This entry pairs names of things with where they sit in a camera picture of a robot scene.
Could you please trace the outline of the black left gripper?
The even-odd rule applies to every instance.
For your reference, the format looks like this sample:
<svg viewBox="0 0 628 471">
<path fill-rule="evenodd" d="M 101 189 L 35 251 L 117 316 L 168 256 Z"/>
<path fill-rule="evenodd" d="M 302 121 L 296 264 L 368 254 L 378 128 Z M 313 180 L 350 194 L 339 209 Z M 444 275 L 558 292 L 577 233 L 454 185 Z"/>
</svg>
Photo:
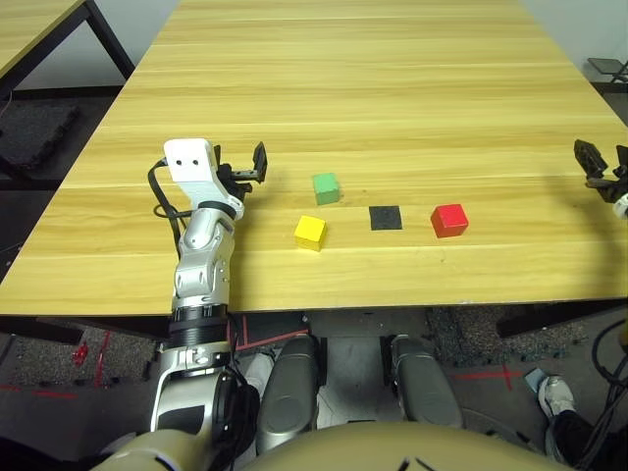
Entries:
<svg viewBox="0 0 628 471">
<path fill-rule="evenodd" d="M 252 160 L 253 170 L 234 171 L 232 166 L 227 163 L 218 166 L 218 179 L 229 195 L 244 197 L 252 191 L 251 182 L 262 183 L 265 181 L 268 158 L 262 141 L 256 145 Z"/>
</svg>

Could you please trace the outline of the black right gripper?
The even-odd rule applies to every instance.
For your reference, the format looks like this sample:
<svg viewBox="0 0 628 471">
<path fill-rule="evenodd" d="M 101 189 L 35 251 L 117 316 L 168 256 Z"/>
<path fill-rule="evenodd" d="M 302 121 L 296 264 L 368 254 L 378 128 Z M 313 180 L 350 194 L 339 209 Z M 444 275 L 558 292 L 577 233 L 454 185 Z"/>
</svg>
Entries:
<svg viewBox="0 0 628 471">
<path fill-rule="evenodd" d="M 586 186 L 595 189 L 604 202 L 617 202 L 627 193 L 628 147 L 615 146 L 619 167 L 613 170 L 615 180 L 606 179 L 603 174 L 606 163 L 598 149 L 590 142 L 576 139 L 574 156 L 586 175 Z"/>
</svg>

